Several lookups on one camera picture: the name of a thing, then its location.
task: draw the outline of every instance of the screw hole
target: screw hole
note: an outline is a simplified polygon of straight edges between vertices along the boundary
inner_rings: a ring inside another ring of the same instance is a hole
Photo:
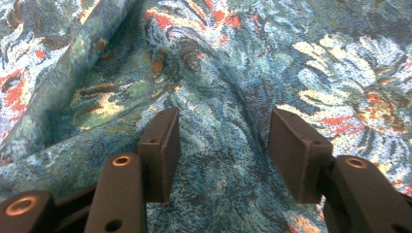
[[[127,165],[131,160],[131,157],[128,155],[122,155],[113,160],[113,165],[120,167]]]
[[[399,224],[392,224],[391,228],[397,233],[411,233],[411,231],[408,228]]]
[[[345,159],[345,162],[355,168],[366,168],[367,164],[362,160],[354,157]]]
[[[26,196],[16,200],[6,209],[6,215],[19,216],[37,205],[39,198],[37,196]]]
[[[121,224],[120,219],[113,219],[106,224],[106,231],[115,232],[121,228]]]

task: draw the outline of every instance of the tapestry fabric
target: tapestry fabric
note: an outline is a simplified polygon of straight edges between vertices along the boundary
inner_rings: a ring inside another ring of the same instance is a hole
[[[150,232],[326,232],[269,158],[273,108],[412,195],[410,0],[0,0],[0,201],[58,200],[180,109]]]

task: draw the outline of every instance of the embroidered flower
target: embroidered flower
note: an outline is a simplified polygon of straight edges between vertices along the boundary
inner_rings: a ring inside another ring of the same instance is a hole
[[[334,144],[334,154],[365,157],[394,183],[411,194],[402,181],[411,172],[411,50],[390,39],[325,36],[319,44],[299,42],[296,50],[309,55],[298,73],[307,89],[306,103],[319,108],[309,116],[291,106]]]

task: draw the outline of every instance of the brass insert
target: brass insert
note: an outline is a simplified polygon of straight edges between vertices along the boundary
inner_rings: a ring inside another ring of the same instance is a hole
[[[121,167],[129,164],[130,161],[131,157],[129,155],[121,155],[113,160],[113,165]]]
[[[38,196],[25,196],[10,204],[6,209],[6,215],[19,216],[22,215],[37,205],[39,202]]]
[[[345,159],[345,162],[355,168],[366,168],[367,167],[367,164],[364,161],[358,158],[354,158],[354,157]]]

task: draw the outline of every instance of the blue floral fabric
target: blue floral fabric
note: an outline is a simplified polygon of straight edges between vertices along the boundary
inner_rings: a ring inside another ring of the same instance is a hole
[[[412,3],[0,1],[0,199],[98,180],[181,111],[172,203],[151,232],[326,232],[267,153],[274,107],[412,194]]]

